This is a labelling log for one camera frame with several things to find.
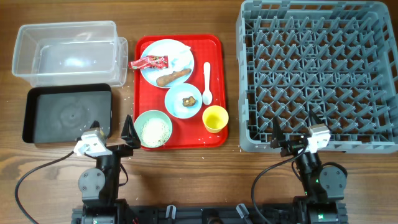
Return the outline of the light green bowl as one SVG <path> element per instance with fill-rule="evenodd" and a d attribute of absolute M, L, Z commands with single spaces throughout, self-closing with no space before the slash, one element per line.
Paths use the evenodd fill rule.
<path fill-rule="evenodd" d="M 143 127 L 144 123 L 146 121 L 148 121 L 149 119 L 151 119 L 151 118 L 160 118 L 160 119 L 164 120 L 168 124 L 169 128 L 171 129 L 170 137 L 171 137 L 171 134 L 172 134 L 172 131 L 173 131 L 173 126 L 172 126 L 171 119 L 165 113 L 163 113 L 163 112 L 161 112 L 159 110 L 149 110 L 149 111 L 146 111 L 146 112 L 142 113 L 141 115 L 139 115 L 136 118 L 136 120 L 134 122 L 134 127 L 136 129 L 136 132 L 137 132 L 137 134 L 139 136 L 139 139 L 141 141 L 141 145 L 143 147 L 147 147 L 147 146 L 144 144 L 144 142 L 143 142 L 143 140 L 141 138 L 141 130 L 142 130 L 142 127 Z"/>

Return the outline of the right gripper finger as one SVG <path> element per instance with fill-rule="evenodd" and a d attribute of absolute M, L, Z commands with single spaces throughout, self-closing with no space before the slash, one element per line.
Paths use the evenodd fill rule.
<path fill-rule="evenodd" d="M 323 124 L 323 121 L 312 110 L 308 112 L 308 116 L 312 126 Z"/>
<path fill-rule="evenodd" d="M 285 135 L 280 127 L 279 118 L 277 116 L 273 117 L 273 130 L 272 130 L 272 140 L 274 142 L 285 141 Z"/>

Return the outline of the brown mushroom piece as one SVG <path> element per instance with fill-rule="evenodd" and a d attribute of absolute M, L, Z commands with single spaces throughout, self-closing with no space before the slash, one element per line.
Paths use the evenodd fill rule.
<path fill-rule="evenodd" d="M 196 102 L 197 102 L 197 100 L 193 96 L 189 96 L 188 98 L 184 98 L 182 100 L 182 105 L 184 107 L 191 107 L 191 106 L 195 105 Z"/>

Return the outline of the yellow plastic cup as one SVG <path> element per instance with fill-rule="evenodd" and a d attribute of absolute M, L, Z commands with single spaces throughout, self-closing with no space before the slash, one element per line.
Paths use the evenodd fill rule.
<path fill-rule="evenodd" d="M 209 106 L 202 114 L 202 121 L 208 132 L 218 133 L 226 127 L 229 121 L 229 114 L 222 106 Z"/>

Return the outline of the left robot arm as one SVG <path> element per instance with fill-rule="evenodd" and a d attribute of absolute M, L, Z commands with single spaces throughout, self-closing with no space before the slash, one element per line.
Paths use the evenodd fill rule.
<path fill-rule="evenodd" d="M 74 210 L 72 223 L 80 224 L 136 224 L 138 216 L 125 199 L 118 198 L 121 171 L 125 171 L 121 158 L 130 157 L 141 142 L 134 129 L 131 116 L 126 116 L 121 139 L 124 144 L 107 146 L 107 137 L 94 121 L 90 129 L 79 138 L 74 153 L 96 160 L 96 166 L 85 170 L 78 179 L 78 188 L 82 193 L 83 208 Z"/>

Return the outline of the white napkin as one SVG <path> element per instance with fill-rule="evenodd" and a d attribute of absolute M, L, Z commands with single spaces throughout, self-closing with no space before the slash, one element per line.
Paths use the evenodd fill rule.
<path fill-rule="evenodd" d="M 190 47 L 184 45 L 178 48 L 175 52 L 168 54 L 169 68 L 173 71 L 178 72 L 185 68 L 186 65 L 190 63 L 188 58 L 188 53 L 190 52 Z"/>

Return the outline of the white plastic spoon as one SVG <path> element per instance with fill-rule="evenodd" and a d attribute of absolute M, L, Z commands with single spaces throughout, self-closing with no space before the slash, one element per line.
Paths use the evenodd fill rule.
<path fill-rule="evenodd" d="M 210 91 L 210 73 L 211 73 L 211 64 L 210 62 L 205 62 L 203 64 L 205 90 L 202 94 L 202 101 L 205 105 L 210 105 L 213 99 L 213 95 Z"/>

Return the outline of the red snack wrapper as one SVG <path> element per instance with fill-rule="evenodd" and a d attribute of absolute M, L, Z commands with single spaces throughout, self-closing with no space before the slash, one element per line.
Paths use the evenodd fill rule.
<path fill-rule="evenodd" d="M 169 67 L 169 59 L 168 56 L 146 55 L 139 60 L 129 62 L 128 67 L 133 70 L 164 69 Z"/>

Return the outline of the white rice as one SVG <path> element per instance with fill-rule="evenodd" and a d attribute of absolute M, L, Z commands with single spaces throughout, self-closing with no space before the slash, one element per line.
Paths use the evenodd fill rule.
<path fill-rule="evenodd" d="M 146 121 L 141 130 L 141 138 L 147 147 L 159 147 L 167 142 L 171 129 L 160 118 L 151 118 Z"/>

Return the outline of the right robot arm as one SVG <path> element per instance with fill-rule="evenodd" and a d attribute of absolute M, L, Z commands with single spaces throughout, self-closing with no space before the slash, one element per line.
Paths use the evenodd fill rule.
<path fill-rule="evenodd" d="M 294 156 L 305 192 L 303 197 L 294 197 L 290 222 L 348 223 L 346 205 L 340 202 L 345 197 L 348 172 L 335 162 L 321 162 L 318 150 L 328 145 L 331 132 L 314 112 L 308 115 L 313 122 L 308 133 L 293 140 L 285 137 L 279 118 L 273 118 L 271 147 L 281 149 L 282 157 Z"/>

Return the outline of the small light blue plate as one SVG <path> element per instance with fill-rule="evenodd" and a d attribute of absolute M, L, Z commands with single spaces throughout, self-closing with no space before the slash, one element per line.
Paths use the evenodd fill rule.
<path fill-rule="evenodd" d="M 191 107 L 184 107 L 182 100 L 193 96 L 197 102 Z M 195 116 L 202 106 L 202 96 L 197 87 L 182 83 L 175 85 L 168 90 L 165 96 L 165 107 L 167 111 L 174 117 L 180 119 L 188 119 Z"/>

